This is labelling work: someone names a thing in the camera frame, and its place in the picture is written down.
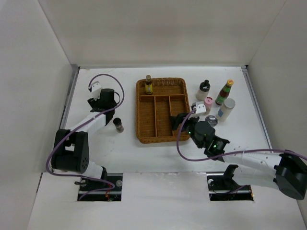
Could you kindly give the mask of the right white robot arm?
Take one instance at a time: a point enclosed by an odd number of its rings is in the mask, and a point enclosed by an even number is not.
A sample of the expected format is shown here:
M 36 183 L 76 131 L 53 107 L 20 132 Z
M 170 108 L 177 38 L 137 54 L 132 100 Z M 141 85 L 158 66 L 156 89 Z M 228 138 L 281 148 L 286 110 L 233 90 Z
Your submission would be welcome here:
M 200 121 L 190 113 L 171 116 L 171 127 L 187 131 L 197 148 L 203 149 L 206 158 L 190 162 L 221 161 L 228 163 L 222 178 L 225 188 L 257 185 L 280 191 L 287 197 L 303 200 L 307 192 L 307 158 L 299 153 L 282 149 L 251 149 L 225 152 L 229 140 L 218 137 L 207 121 Z

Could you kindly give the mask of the pink cap spice jar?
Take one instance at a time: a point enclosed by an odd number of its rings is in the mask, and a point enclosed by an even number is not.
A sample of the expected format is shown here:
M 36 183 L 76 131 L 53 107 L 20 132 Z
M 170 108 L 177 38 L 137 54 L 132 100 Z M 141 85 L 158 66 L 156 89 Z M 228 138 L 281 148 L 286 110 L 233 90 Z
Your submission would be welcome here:
M 204 105 L 205 105 L 205 108 L 206 108 L 206 112 L 205 114 L 208 115 L 211 111 L 211 108 L 212 108 L 212 104 L 213 104 L 213 98 L 212 97 L 206 97 L 204 99 Z

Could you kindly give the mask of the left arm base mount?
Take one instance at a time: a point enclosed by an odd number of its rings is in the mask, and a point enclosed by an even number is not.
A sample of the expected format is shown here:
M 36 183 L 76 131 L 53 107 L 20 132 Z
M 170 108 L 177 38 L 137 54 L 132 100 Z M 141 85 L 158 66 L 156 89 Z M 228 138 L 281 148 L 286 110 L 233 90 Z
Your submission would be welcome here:
M 88 179 L 81 179 L 76 181 L 75 185 L 79 186 L 77 201 L 101 201 L 101 202 L 117 202 L 121 201 L 123 174 L 111 173 L 107 176 L 107 181 L 111 182 L 115 187 L 111 189 L 111 185 L 92 181 Z

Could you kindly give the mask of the white cap salt jar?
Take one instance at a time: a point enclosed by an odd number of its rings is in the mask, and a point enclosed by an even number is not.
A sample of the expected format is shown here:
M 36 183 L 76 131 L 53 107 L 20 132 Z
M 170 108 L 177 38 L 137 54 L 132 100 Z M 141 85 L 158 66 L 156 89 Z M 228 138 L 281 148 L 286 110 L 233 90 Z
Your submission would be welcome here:
M 231 114 L 232 110 L 234 109 L 236 103 L 235 100 L 232 98 L 227 98 L 224 100 L 223 104 L 221 105 L 221 107 L 219 108 L 217 114 L 216 114 L 216 118 L 218 119 L 218 121 L 225 121 L 229 115 Z

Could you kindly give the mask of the clear lid pepper jar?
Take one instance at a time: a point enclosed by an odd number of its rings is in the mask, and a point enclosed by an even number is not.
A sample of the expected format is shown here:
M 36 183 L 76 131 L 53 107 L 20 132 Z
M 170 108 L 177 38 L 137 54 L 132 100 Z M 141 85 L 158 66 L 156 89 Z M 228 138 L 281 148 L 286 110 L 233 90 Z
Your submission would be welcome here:
M 208 122 L 211 127 L 215 127 L 218 124 L 217 118 L 213 115 L 206 116 L 205 121 Z

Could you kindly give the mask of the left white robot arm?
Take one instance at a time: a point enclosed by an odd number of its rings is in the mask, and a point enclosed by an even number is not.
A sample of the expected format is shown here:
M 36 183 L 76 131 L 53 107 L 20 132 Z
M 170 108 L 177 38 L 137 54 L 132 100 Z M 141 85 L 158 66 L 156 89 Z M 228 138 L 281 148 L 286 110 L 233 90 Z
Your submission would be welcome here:
M 90 160 L 89 137 L 104 128 L 113 118 L 118 103 L 113 89 L 101 89 L 95 98 L 88 99 L 91 106 L 89 115 L 70 129 L 56 132 L 51 157 L 53 169 L 77 173 L 79 177 L 92 178 L 91 185 L 97 191 L 107 187 L 107 172 L 102 166 Z

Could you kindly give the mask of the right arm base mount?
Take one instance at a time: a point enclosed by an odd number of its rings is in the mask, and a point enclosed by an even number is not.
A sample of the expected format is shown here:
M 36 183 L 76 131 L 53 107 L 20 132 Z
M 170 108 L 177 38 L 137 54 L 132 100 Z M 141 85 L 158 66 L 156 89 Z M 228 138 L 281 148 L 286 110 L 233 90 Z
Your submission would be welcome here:
M 210 201 L 254 201 L 250 185 L 238 185 L 234 180 L 238 165 L 229 165 L 224 172 L 207 174 Z

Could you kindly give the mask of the yellow label oil bottle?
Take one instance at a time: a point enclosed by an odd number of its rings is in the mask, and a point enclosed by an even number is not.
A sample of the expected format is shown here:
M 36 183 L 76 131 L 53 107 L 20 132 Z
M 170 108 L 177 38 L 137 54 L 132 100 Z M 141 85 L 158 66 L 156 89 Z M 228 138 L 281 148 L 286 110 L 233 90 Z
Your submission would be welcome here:
M 145 78 L 145 93 L 148 95 L 153 93 L 152 78 L 150 75 L 146 75 Z

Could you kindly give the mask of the small dark spice jar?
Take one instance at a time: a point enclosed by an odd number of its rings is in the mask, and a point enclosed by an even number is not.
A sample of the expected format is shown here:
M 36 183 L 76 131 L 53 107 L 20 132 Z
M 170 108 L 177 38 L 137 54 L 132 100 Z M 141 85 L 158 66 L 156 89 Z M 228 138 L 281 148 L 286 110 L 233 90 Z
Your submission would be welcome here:
M 124 131 L 124 127 L 122 125 L 122 121 L 120 118 L 114 118 L 113 119 L 113 124 L 116 128 L 116 131 L 119 132 L 119 133 L 122 133 Z

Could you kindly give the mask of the red sauce bottle yellow cap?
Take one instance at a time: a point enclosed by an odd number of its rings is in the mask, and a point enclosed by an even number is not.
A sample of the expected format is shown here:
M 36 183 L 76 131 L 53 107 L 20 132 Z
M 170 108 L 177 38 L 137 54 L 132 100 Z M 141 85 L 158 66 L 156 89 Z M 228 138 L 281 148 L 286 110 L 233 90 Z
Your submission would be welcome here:
M 223 102 L 225 101 L 225 99 L 228 98 L 233 84 L 234 84 L 234 80 L 232 80 L 232 79 L 228 79 L 227 80 L 226 84 L 220 90 L 220 92 L 219 92 L 219 94 L 218 94 L 218 96 L 217 96 L 217 98 L 215 100 L 215 103 L 217 105 L 222 105 Z

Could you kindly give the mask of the black cap white bottle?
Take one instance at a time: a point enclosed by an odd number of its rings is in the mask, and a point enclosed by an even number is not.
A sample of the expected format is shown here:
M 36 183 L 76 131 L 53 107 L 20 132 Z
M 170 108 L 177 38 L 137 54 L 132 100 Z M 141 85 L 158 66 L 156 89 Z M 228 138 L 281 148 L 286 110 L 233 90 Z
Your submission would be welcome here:
M 196 93 L 196 98 L 198 101 L 204 101 L 204 99 L 208 96 L 211 85 L 209 80 L 205 80 L 200 83 L 198 91 Z

